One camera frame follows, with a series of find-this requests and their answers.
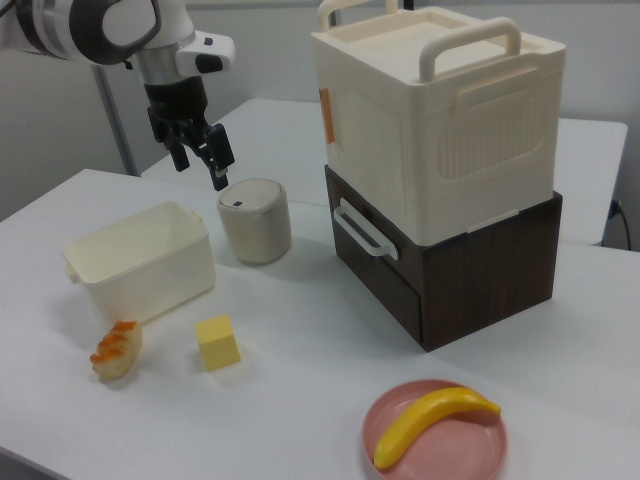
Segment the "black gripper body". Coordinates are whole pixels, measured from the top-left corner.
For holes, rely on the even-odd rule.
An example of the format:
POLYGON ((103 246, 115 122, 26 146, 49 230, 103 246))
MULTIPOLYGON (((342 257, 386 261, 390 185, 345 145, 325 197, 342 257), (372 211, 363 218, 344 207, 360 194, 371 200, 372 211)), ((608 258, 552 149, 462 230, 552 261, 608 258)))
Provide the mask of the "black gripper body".
POLYGON ((206 143, 208 99, 202 79, 189 77, 165 85, 144 85, 147 110, 154 138, 167 148, 182 144, 189 148, 206 143))

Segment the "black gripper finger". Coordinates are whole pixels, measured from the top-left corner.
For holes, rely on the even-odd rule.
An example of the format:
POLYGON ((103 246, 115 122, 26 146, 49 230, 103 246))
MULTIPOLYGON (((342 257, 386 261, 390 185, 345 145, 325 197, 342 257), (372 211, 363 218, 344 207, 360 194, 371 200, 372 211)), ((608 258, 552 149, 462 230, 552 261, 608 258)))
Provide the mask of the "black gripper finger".
POLYGON ((190 166, 188 155, 184 146, 174 137, 171 137, 167 141, 167 150, 170 153, 177 172, 182 172, 190 166))
POLYGON ((229 185, 228 168, 235 162, 235 157, 222 124, 209 125, 196 131, 192 136, 190 148, 207 167, 213 188, 221 191, 229 185))

